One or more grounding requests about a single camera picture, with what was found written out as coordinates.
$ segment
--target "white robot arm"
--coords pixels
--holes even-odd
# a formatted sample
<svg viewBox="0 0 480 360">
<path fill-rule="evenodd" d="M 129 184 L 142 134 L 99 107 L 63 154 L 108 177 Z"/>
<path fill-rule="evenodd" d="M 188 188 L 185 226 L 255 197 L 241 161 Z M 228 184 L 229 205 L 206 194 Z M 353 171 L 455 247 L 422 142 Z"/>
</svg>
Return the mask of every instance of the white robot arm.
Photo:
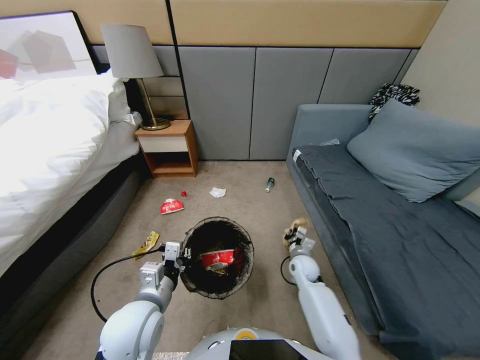
<svg viewBox="0 0 480 360">
<path fill-rule="evenodd" d="M 177 286 L 181 244 L 167 242 L 163 262 L 146 262 L 140 269 L 141 288 L 135 301 L 114 312 L 100 334 L 106 360 L 150 360 L 164 328 L 163 313 Z"/>
<path fill-rule="evenodd" d="M 310 251 L 315 241 L 307 229 L 294 227 L 285 235 L 290 263 L 288 270 L 298 286 L 298 299 L 317 348 L 335 360 L 360 360 L 357 335 L 334 292 L 322 282 L 320 268 Z"/>
</svg>

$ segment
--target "gray lamp shade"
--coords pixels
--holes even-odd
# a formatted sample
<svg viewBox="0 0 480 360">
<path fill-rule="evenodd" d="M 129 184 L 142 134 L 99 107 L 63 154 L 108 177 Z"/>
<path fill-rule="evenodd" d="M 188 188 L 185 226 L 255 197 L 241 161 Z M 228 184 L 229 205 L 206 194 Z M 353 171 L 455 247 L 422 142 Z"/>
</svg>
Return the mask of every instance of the gray lamp shade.
<svg viewBox="0 0 480 360">
<path fill-rule="evenodd" d="M 143 26 L 103 24 L 101 33 L 114 77 L 141 79 L 164 74 Z"/>
</svg>

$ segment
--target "brass lamp base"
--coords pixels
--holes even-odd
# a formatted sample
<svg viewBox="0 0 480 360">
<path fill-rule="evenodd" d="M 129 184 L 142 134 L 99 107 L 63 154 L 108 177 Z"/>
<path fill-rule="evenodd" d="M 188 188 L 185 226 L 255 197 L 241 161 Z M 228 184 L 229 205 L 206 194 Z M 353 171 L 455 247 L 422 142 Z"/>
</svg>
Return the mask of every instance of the brass lamp base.
<svg viewBox="0 0 480 360">
<path fill-rule="evenodd" d="M 167 120 L 167 119 L 155 119 L 155 121 L 153 122 L 152 125 L 145 125 L 145 124 L 141 124 L 140 127 L 143 129 L 143 130 L 161 130 L 161 129 L 165 129 L 165 128 L 168 128 L 170 126 L 170 120 Z"/>
</svg>

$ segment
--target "carpet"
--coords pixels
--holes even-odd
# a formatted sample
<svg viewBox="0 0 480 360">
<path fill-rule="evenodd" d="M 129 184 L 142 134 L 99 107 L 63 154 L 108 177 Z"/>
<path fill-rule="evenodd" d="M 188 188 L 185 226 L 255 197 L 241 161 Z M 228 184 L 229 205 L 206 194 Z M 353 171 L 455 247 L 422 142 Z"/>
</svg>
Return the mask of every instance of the carpet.
<svg viewBox="0 0 480 360">
<path fill-rule="evenodd" d="M 275 186 L 266 193 L 269 177 L 275 178 Z M 226 196 L 212 197 L 212 187 L 226 188 Z M 181 197 L 182 191 L 188 196 Z M 181 200 L 185 209 L 160 215 L 162 203 L 169 198 Z M 294 218 L 308 218 L 285 162 L 209 161 L 200 163 L 196 178 L 147 180 L 107 246 L 0 350 L 0 356 L 24 360 L 93 359 L 103 326 L 90 304 L 90 284 L 96 272 L 130 255 L 151 230 L 160 233 L 161 242 L 182 241 L 186 231 L 212 216 L 232 219 L 250 234 L 255 248 L 252 275 L 242 289 L 225 300 L 189 293 L 179 281 L 155 351 L 187 352 L 204 336 L 227 327 L 264 328 L 315 349 L 297 288 L 287 284 L 280 274 L 280 263 L 288 255 L 282 245 L 283 231 Z M 374 338 L 360 332 L 311 225 L 308 235 L 317 241 L 312 256 L 358 334 L 362 357 L 393 359 Z M 100 311 L 108 317 L 133 301 L 140 287 L 140 267 L 145 261 L 157 260 L 157 254 L 149 255 L 105 271 L 95 291 Z"/>
</svg>

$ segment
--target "lamp stand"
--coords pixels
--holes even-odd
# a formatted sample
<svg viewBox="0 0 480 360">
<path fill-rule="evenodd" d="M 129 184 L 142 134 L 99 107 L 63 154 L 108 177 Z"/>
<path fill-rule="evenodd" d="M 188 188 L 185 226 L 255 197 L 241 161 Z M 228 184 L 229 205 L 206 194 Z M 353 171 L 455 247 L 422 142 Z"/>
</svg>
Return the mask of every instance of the lamp stand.
<svg viewBox="0 0 480 360">
<path fill-rule="evenodd" d="M 141 85 L 141 90 L 143 91 L 143 94 L 145 95 L 146 98 L 146 103 L 148 105 L 148 110 L 150 111 L 150 116 L 151 116 L 151 121 L 153 122 L 153 126 L 151 125 L 145 125 L 143 122 L 140 125 L 140 127 L 144 130 L 160 130 L 160 129 L 165 129 L 170 126 L 170 120 L 168 119 L 157 119 L 155 118 L 154 112 L 152 110 L 152 105 L 150 104 L 150 96 L 147 92 L 147 88 L 145 87 L 144 80 L 141 78 L 140 80 L 140 85 Z"/>
</svg>

